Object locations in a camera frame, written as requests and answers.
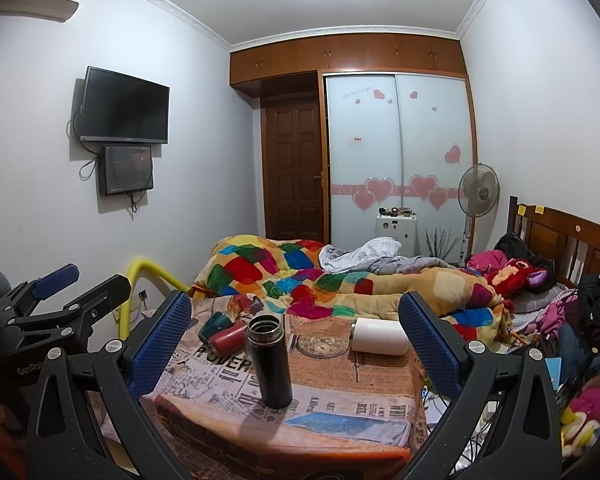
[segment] tv screen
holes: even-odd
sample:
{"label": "tv screen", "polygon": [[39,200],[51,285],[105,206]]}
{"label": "tv screen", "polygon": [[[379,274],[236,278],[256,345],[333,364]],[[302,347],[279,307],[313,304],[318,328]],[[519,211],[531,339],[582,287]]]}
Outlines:
{"label": "tv screen", "polygon": [[169,87],[90,66],[80,140],[167,143]]}

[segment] yellow pipe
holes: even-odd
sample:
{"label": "yellow pipe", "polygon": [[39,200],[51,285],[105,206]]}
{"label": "yellow pipe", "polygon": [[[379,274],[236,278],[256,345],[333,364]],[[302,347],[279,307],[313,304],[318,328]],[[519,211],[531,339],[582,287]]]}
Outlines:
{"label": "yellow pipe", "polygon": [[145,258],[137,258],[132,261],[129,266],[128,271],[126,272],[126,277],[131,283],[131,295],[129,299],[125,301],[122,305],[120,305],[120,325],[118,327],[118,336],[120,339],[126,339],[129,336],[129,320],[131,319],[131,298],[134,295],[134,288],[136,287],[136,282],[138,281],[138,274],[141,270],[147,270],[159,278],[162,278],[165,282],[173,285],[174,288],[181,290],[182,292],[187,292],[190,287],[182,283],[180,280],[174,278],[171,274],[169,274],[166,270],[158,265],[150,262]]}

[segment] wooden headboard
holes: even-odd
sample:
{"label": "wooden headboard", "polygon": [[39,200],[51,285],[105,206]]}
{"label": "wooden headboard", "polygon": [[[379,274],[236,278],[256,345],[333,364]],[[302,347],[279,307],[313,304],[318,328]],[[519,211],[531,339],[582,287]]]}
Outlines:
{"label": "wooden headboard", "polygon": [[574,286],[582,274],[600,272],[600,224],[509,197],[507,231],[521,236],[543,258],[553,260],[556,280]]}

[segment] sliding wardrobe door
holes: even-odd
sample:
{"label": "sliding wardrobe door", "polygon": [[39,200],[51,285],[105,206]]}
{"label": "sliding wardrobe door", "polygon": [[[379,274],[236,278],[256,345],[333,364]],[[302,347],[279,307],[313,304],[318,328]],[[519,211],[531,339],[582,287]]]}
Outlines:
{"label": "sliding wardrobe door", "polygon": [[378,207],[400,205],[400,117],[393,75],[327,78],[331,243],[374,237]]}
{"label": "sliding wardrobe door", "polygon": [[[456,264],[465,224],[458,184],[474,157],[466,85],[464,79],[418,74],[396,75],[395,80],[402,125],[402,194],[404,205],[418,218],[416,254],[435,251],[445,256],[457,238],[445,257]],[[440,248],[443,232],[446,248]]]}

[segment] wooden cabinet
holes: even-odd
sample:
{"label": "wooden cabinet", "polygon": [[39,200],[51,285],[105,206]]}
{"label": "wooden cabinet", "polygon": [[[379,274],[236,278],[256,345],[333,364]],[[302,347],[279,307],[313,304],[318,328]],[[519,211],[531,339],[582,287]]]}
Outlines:
{"label": "wooden cabinet", "polygon": [[329,68],[327,37],[315,36],[288,42],[291,45],[293,72],[308,72]]}
{"label": "wooden cabinet", "polygon": [[399,34],[398,53],[400,54],[400,66],[402,68],[420,68],[435,70],[436,65],[431,52],[429,38],[427,36],[416,36],[414,34]]}
{"label": "wooden cabinet", "polygon": [[462,48],[459,41],[430,36],[429,45],[436,70],[466,74],[464,57],[462,56]]}
{"label": "wooden cabinet", "polygon": [[260,77],[260,50],[249,48],[231,54],[229,84],[251,81]]}
{"label": "wooden cabinet", "polygon": [[365,66],[393,68],[400,65],[396,34],[360,34]]}
{"label": "wooden cabinet", "polygon": [[359,68],[365,65],[361,34],[327,36],[329,68]]}
{"label": "wooden cabinet", "polygon": [[289,74],[293,72],[291,44],[289,41],[263,45],[260,51],[260,77]]}
{"label": "wooden cabinet", "polygon": [[403,68],[466,74],[460,42],[415,34],[334,34],[280,41],[231,54],[229,83],[243,91],[277,76],[327,69]]}

